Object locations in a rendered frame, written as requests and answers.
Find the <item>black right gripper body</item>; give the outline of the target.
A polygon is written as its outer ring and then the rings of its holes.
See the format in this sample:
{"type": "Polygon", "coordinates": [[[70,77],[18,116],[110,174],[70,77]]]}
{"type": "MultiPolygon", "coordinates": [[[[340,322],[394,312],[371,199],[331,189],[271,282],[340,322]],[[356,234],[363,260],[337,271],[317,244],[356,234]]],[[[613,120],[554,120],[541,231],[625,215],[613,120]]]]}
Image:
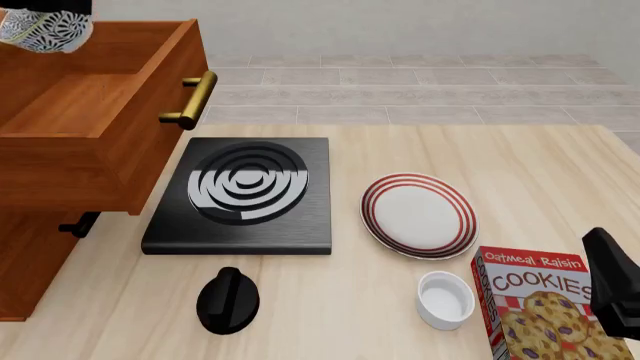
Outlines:
{"type": "Polygon", "coordinates": [[[640,300],[609,303],[592,311],[606,335],[640,340],[640,300]]]}

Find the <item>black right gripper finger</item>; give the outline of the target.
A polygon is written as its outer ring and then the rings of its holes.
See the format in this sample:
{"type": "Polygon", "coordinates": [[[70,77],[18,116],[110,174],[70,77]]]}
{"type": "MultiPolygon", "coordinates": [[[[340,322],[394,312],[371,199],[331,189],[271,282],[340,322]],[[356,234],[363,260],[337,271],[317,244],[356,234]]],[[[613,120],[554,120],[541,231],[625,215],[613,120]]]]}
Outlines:
{"type": "Polygon", "coordinates": [[[640,265],[602,227],[586,233],[582,243],[591,276],[591,306],[640,307],[640,265]]]}

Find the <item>white plate with red rings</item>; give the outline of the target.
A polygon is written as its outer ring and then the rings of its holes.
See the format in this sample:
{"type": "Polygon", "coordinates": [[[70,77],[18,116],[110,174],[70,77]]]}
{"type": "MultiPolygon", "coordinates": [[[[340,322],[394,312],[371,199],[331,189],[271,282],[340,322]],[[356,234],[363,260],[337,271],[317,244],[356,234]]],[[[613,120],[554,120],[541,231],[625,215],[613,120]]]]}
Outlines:
{"type": "Polygon", "coordinates": [[[399,254],[445,260],[469,250],[479,235],[472,203],[452,185],[421,173],[391,173],[372,182],[360,199],[368,232],[399,254]]]}

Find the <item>flat black stove plate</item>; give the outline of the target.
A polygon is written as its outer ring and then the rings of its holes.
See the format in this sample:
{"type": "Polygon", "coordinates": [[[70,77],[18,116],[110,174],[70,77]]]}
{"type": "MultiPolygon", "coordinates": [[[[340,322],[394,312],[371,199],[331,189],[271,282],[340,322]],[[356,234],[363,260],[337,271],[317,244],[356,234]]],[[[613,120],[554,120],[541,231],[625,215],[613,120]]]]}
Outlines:
{"type": "Polygon", "coordinates": [[[144,233],[147,255],[328,255],[329,140],[193,137],[144,233]]]}

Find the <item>wooden cabinet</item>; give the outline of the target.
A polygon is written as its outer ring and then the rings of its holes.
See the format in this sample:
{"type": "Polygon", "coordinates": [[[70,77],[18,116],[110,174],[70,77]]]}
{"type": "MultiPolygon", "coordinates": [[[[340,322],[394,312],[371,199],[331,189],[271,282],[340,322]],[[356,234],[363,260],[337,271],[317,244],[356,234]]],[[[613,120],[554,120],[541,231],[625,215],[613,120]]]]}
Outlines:
{"type": "MultiPolygon", "coordinates": [[[[0,21],[7,9],[92,15],[93,0],[0,0],[0,21]]],[[[80,217],[78,212],[0,209],[0,322],[22,322],[31,316],[77,243],[58,226],[80,217]]]]}

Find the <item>black white patterned bowl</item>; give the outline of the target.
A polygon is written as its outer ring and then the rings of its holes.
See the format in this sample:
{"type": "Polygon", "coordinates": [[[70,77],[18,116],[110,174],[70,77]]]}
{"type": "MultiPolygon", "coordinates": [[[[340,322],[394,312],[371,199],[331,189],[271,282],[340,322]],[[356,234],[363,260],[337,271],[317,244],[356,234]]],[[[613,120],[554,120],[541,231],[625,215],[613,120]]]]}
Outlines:
{"type": "Polygon", "coordinates": [[[0,43],[32,53],[73,53],[93,30],[91,14],[7,9],[0,21],[0,43]]]}

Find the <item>oatmeal raisin cookies box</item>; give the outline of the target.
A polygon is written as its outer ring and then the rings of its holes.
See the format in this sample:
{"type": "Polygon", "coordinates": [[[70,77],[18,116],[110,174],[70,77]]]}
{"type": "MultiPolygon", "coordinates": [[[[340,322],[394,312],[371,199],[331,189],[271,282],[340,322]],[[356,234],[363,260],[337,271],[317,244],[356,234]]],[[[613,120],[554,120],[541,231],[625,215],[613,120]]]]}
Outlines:
{"type": "Polygon", "coordinates": [[[591,311],[579,255],[481,246],[471,270],[493,360],[635,360],[591,311]]]}

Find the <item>small white ramekin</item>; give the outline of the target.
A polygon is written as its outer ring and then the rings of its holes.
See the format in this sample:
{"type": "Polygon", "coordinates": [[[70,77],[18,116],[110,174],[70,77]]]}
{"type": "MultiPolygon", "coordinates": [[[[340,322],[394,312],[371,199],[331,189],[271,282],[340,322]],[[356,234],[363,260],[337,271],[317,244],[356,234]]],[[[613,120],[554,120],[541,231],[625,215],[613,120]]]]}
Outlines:
{"type": "Polygon", "coordinates": [[[422,276],[415,303],[421,319],[441,331],[458,329],[475,309],[471,287],[457,275],[444,271],[422,276]]]}

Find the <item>round black stove knob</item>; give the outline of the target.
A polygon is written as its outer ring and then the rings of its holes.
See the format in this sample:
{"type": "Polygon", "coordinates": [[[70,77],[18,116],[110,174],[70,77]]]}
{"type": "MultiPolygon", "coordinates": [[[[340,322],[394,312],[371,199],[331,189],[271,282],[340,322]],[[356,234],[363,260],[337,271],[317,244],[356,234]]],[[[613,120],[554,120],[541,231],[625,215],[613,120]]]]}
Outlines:
{"type": "Polygon", "coordinates": [[[206,284],[196,302],[201,325],[216,335],[231,335],[255,319],[260,306],[258,288],[235,267],[223,267],[206,284]]]}

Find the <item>open wooden drawer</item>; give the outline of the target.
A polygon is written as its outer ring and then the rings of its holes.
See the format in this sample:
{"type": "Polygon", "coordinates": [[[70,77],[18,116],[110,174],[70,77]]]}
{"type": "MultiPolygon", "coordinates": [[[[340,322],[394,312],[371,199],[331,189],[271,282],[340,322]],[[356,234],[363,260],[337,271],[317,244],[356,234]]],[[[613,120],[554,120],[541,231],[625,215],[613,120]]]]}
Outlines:
{"type": "Polygon", "coordinates": [[[199,25],[104,21],[73,53],[0,46],[0,209],[138,214],[209,71],[199,25]]]}

